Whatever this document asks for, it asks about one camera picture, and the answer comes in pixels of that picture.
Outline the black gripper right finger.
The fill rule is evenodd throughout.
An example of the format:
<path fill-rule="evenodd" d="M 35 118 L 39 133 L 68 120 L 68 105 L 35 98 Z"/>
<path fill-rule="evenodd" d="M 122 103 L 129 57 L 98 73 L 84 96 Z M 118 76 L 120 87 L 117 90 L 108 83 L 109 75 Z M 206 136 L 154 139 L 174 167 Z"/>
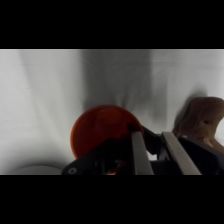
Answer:
<path fill-rule="evenodd" d="M 188 136 L 160 136 L 158 175 L 224 175 L 224 154 Z"/>

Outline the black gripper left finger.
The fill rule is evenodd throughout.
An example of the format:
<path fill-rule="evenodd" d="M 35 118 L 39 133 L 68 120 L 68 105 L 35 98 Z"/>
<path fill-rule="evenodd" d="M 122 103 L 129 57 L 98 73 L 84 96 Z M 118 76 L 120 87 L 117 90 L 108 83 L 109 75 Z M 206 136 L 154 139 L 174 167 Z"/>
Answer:
<path fill-rule="evenodd" d="M 109 138 L 68 164 L 62 175 L 153 175 L 143 134 L 131 123 L 121 139 Z"/>

